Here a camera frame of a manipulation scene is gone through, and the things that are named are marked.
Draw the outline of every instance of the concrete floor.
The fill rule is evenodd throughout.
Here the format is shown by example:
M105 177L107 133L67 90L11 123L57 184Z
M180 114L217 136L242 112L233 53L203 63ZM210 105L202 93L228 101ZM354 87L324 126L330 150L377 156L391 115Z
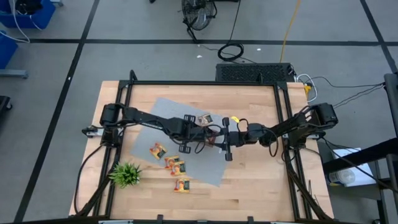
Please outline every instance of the concrete floor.
M155 4L148 0L63 1L65 6L57 8L45 30L26 30L35 43L19 44L8 65L28 70L30 77L0 78L0 95L10 96L14 104L0 132L0 223L12 222L16 216L65 84L70 82L70 87L24 221L67 217L86 144L80 130L91 123L102 81L127 79L130 69L140 80L214 80L216 64L222 63L216 52L176 44L189 39L180 0ZM398 2L366 3L386 41L383 46L388 45L392 58L398 60L398 47L394 47L398 45L394 24ZM229 38L237 4L218 2L217 6L218 17L196 33L199 39L209 40L207 46L212 48L222 46L211 44L212 40ZM233 39L282 40L294 6L295 1L288 0L243 1ZM91 10L95 16L86 26ZM87 34L83 34L85 27L90 29ZM5 30L21 36L17 30ZM88 39L86 44L79 44L81 37ZM109 42L104 39L128 43L95 44ZM335 85L380 83L394 69L360 0L303 0L288 39L302 42L286 46L285 62L297 73L324 76ZM246 44L244 57L258 63L278 62L281 46L266 43ZM76 54L81 48L81 55ZM78 59L76 70L71 66L74 58ZM335 89L319 79L315 84L319 96L314 103L334 104L363 90ZM340 123L326 135L332 142L364 148L395 136L384 90L336 112ZM340 189L330 189L330 193L335 217L341 221L370 223L378 218L374 200L346 197Z

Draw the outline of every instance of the wooden table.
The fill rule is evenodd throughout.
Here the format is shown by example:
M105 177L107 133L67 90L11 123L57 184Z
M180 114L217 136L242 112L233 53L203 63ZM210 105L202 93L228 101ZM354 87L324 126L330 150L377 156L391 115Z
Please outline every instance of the wooden table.
M303 85L288 83L288 87L292 111L296 113L307 105ZM278 123L274 92L269 86L134 85L132 89L130 106L148 113L156 99L163 97L222 116L246 118L250 123L268 127ZM102 83L94 125L99 125L103 106L114 103L117 90L118 82ZM281 101L286 118L284 101ZM286 168L280 158L282 146L277 157L271 157L268 148L260 144L234 149L234 160L228 164L220 187L192 180L190 193L179 194L173 192L176 178L170 176L169 170L130 155L141 128L127 128L121 153L121 162L134 162L144 169L141 183L125 189L116 188L111 218L154 220L158 214L163 214L165 220L245 221L248 216L253 216L255 221L294 220ZM99 146L100 139L88 139L84 158ZM313 140L307 141L307 147L318 150ZM308 180L312 183L312 194L326 214L333 217L319 156L305 150L301 150L301 155L305 178L307 183ZM79 209L98 186L103 156L104 149L83 169L78 192ZM104 213L107 194L106 189L100 214ZM304 217L299 193L297 198L301 217Z

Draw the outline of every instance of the snack bag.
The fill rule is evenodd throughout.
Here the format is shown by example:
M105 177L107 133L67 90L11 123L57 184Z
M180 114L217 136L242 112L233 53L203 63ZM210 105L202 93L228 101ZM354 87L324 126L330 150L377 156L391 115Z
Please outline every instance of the snack bag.
M164 158L164 161L166 163L166 166L164 167L164 169L172 169L172 166L175 162L180 161L180 157L179 156L169 156Z
M210 124L213 124L213 118L211 118L210 114L204 114L202 116L198 116L198 121L199 121L199 126L208 126Z
M174 192L189 193L189 179L180 178L175 182Z
M156 159L160 159L166 154L167 149L161 144L155 143L155 147L150 148L149 151Z
M174 162L172 166L172 172L170 174L172 176L185 175L185 162L184 161Z

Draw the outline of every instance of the black metal frame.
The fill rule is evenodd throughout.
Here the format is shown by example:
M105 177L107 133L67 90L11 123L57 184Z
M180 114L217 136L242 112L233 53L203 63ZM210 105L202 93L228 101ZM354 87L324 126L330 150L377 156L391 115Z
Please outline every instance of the black metal frame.
M287 117L291 118L292 117L292 110L291 110L291 105L290 105L290 99L289 99L289 94L288 94L288 88L287 88L287 83L286 82L277 82L277 83L261 83L261 82L215 82L215 81L139 81L137 80L137 77L135 76L134 72L130 72L130 80L120 80L119 85L118 85L118 92L116 94L116 100L115 102L120 103L121 102L121 97L123 94L123 91L125 88L127 88L127 93L126 93L126 99L124 104L126 106L129 106L129 102L131 99L132 95L132 88L134 85L216 85L216 86L271 86L274 89L274 94L275 94L275 105L277 109L277 115L278 115L278 120L279 122L283 122L284 116L282 113L282 105L280 102L280 95L279 95L279 90L282 90L284 94L284 101L285 101L285 106L287 110ZM287 141L282 141L283 145L283 150L288 151L289 147L287 144ZM120 143L118 147L116 147L115 151L115 156L114 156L114 162L113 164L116 164L120 160L121 156L121 149L123 146L123 140ZM113 149L111 147L106 148L106 152L104 155L104 161L101 169L101 176L99 178L99 182L102 183L102 181L106 178L106 175L108 173L108 166L109 166L109 160L110 160L110 155L111 151ZM300 157L300 151L294 151L294 160L296 163L296 168L297 168L297 177L302 183L302 185L306 188L305 186L305 177L304 177L304 172L303 172L303 167L302 167L302 161ZM284 153L285 160L290 161L290 153ZM292 164L289 162L285 163L286 169L289 172L289 169L292 170ZM289 192L290 192L290 198L292 201L292 210L293 210L293 215L294 215L294 220L295 222L300 222L300 223L343 223L343 222L337 222L334 220L314 220L312 219L312 211L310 208L309 203L306 201L306 199L303 197L303 204L304 204L304 210L305 210L305 218L300 217L300 211L299 211L299 205L298 205L298 200L297 200L297 192L296 192L296 186L294 184L293 179L291 176L288 175L288 183L289 183ZM94 208L93 208L93 216L92 217L70 217L66 219L58 219L58 220L46 220L48 223L75 223L75 222L83 222L86 219L87 223L95 223L98 222L98 220L110 220L111 216L111 209L112 209L112 203L113 203L113 197L114 197L114 185L109 186L109 193L108 193L108 198L106 201L106 210L104 215L99 215L100 211L100 205L101 205L101 197L98 199L96 202ZM200 220L187 220L187 221L177 221L177 220L163 220L163 215L158 215L157 220L134 220L134 223L156 223L156 224L161 224L161 223L199 223L203 222ZM43 223L43 221L34 221L34 222L29 222L29 223ZM253 217L248 217L247 222L214 222L214 221L206 221L206 223L270 223L270 222L255 222Z

